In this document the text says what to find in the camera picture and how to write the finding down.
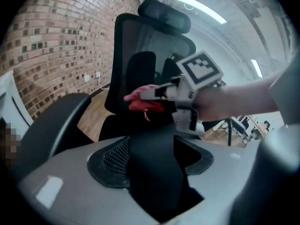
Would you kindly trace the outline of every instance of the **ceiling light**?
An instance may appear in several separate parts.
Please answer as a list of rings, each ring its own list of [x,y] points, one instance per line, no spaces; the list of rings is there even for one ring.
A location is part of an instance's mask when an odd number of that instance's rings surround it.
[[[184,2],[188,5],[191,5],[205,13],[207,13],[212,18],[216,19],[220,24],[223,24],[226,22],[224,18],[222,18],[219,14],[217,14],[215,11],[211,10],[209,7],[205,6],[204,4],[196,1],[196,0],[178,0],[181,2]]]
[[[258,76],[263,77],[261,69],[259,68],[257,61],[252,59],[251,62],[253,63],[253,66],[255,67],[255,70],[256,70]]]

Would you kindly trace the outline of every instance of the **red object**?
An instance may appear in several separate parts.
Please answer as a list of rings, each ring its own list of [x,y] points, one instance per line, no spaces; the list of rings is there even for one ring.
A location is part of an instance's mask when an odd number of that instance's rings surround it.
[[[142,111],[145,114],[145,119],[149,121],[147,117],[147,111],[151,110],[156,113],[163,113],[165,111],[164,106],[160,102],[150,102],[150,101],[143,101],[140,100],[139,95],[142,91],[151,89],[151,88],[158,88],[159,86],[154,84],[149,84],[146,86],[142,86],[134,90],[131,94],[126,95],[124,97],[124,101],[131,101],[129,105],[129,109],[132,111]]]

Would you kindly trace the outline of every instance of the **white ceiling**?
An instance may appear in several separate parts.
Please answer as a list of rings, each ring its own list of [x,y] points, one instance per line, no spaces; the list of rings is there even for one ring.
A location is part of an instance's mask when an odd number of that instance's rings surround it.
[[[205,31],[229,50],[248,79],[257,78],[251,59],[267,76],[286,67],[297,48],[298,34],[277,0],[197,0],[225,18],[224,24],[196,8],[187,10],[182,2],[159,1],[186,13],[194,29]]]

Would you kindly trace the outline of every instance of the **gray surface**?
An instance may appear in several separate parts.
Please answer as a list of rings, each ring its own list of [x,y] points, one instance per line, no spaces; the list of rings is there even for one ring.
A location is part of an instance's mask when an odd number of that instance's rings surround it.
[[[87,170],[88,157],[116,140],[118,138],[60,153],[27,176],[20,187],[27,197],[32,197],[48,175],[63,179],[63,187],[48,214],[64,217],[68,224],[72,224],[71,221],[87,225],[157,224],[128,191],[103,187]],[[190,186],[204,200],[170,224],[226,224],[231,203],[251,170],[258,143],[250,142],[243,149],[190,141],[209,150],[214,155],[214,163],[201,175],[188,177]],[[240,155],[240,159],[230,157],[232,153]]]

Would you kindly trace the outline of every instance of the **chair headrest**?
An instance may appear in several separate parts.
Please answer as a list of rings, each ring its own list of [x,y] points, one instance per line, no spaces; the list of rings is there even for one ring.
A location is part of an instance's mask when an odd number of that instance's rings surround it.
[[[140,16],[150,17],[180,33],[188,33],[191,20],[184,13],[157,0],[145,0],[137,10]]]

